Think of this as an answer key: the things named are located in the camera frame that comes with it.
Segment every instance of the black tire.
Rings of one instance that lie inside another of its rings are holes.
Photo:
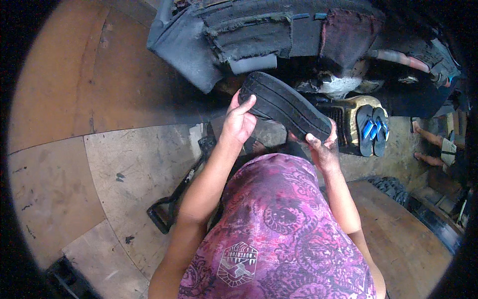
[[[252,94],[257,101],[250,112],[263,119],[273,119],[302,141],[307,133],[324,141],[330,136],[330,120],[292,87],[262,72],[252,72],[242,84],[239,104]]]

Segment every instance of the khaki shorts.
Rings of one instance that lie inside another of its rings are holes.
[[[445,165],[443,165],[443,171],[446,171],[446,169],[455,161],[456,155],[445,154],[443,152],[456,153],[456,145],[448,139],[443,138],[441,159],[445,162]]]

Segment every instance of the hand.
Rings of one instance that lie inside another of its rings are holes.
[[[330,119],[330,123],[332,124],[332,132],[323,143],[310,133],[305,136],[309,143],[312,161],[323,176],[340,173],[337,124],[332,119]]]
[[[256,127],[256,117],[248,112],[256,103],[256,96],[251,95],[247,101],[239,105],[239,91],[240,89],[232,97],[219,139],[242,146]]]

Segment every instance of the wooden board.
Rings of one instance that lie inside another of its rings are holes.
[[[108,220],[66,246],[62,252],[104,299],[144,299],[148,280],[131,262]]]
[[[171,195],[199,158],[200,131],[169,125],[84,138],[91,175],[108,221],[133,263],[151,279],[170,235],[159,231],[146,210]]]
[[[8,153],[85,134],[203,122],[197,107],[208,106],[205,95],[146,49],[148,32],[115,8],[61,2],[21,71]]]
[[[34,146],[8,158],[13,203],[41,268],[106,217],[93,185],[83,137]]]
[[[348,183],[370,254],[391,298],[425,298],[451,255],[418,219],[367,181]]]

